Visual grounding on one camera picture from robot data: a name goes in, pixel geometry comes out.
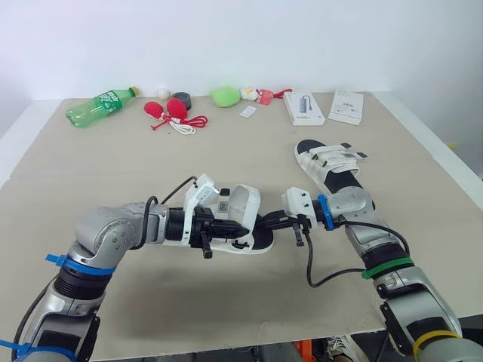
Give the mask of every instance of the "product box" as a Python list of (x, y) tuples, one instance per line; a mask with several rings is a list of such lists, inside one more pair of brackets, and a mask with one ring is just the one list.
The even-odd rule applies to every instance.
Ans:
[(322, 126), (325, 123), (325, 117), (310, 92), (286, 92), (284, 103), (294, 126)]
[(357, 126), (362, 120), (363, 106), (363, 94), (336, 90), (329, 119)]

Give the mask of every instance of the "red balloon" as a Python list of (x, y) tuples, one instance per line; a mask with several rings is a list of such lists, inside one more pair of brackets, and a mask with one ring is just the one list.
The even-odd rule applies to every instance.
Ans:
[(171, 117), (179, 119), (186, 119), (186, 117), (188, 117), (186, 107), (184, 106), (183, 102), (177, 98), (171, 98), (166, 105), (166, 108), (168, 109), (168, 113)]
[(156, 119), (160, 119), (163, 114), (163, 106), (157, 102), (148, 102), (144, 105), (144, 112)]

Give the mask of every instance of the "small card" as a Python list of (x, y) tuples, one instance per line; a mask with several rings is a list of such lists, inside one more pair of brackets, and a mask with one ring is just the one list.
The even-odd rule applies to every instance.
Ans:
[(363, 94), (336, 90), (329, 119), (357, 126), (362, 120), (363, 106)]
[(273, 92), (267, 89), (260, 89), (258, 91), (259, 96), (257, 98), (257, 103), (264, 104), (268, 106), (272, 102)]
[(240, 113), (240, 116), (241, 117), (245, 117), (245, 118), (250, 118), (251, 115), (253, 115), (255, 113), (255, 111), (257, 110), (256, 107), (252, 107), (252, 106), (247, 106), (247, 108), (245, 108), (243, 110), (242, 113)]

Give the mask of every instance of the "label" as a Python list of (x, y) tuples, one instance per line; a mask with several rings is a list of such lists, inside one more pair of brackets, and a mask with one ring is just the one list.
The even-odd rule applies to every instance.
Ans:
[(218, 213), (228, 213), (228, 202), (227, 201), (220, 201), (218, 203)]
[(245, 118), (250, 118), (251, 115), (253, 115), (255, 113), (257, 109), (255, 107), (252, 107), (252, 106), (247, 106), (247, 108), (245, 108), (243, 110), (242, 113), (240, 113), (240, 116), (241, 117), (245, 117)]
[(268, 106), (272, 102), (273, 92), (267, 89), (261, 89), (258, 92), (260, 95), (257, 98), (257, 103)]
[(100, 101), (100, 104), (102, 104), (104, 109), (107, 111), (107, 115), (111, 115), (112, 113), (122, 109), (122, 102), (113, 90), (102, 93), (96, 98)]

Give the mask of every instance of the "white wall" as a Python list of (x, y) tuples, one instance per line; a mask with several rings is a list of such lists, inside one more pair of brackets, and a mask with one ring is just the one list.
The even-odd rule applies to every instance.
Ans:
[(0, 139), (29, 103), (28, 91), (4, 64), (0, 68)]
[(480, 0), (10, 0), (0, 62), (14, 64), (33, 99), (131, 84), (145, 95), (158, 84), (192, 94), (225, 84), (394, 89), (468, 157), (483, 140), (461, 128), (476, 134), (481, 113), (454, 100), (481, 84), (478, 22)]
[(483, 2), (421, 2), (411, 17), (420, 34), (400, 44), (407, 59), (392, 59), (395, 95), (483, 178)]

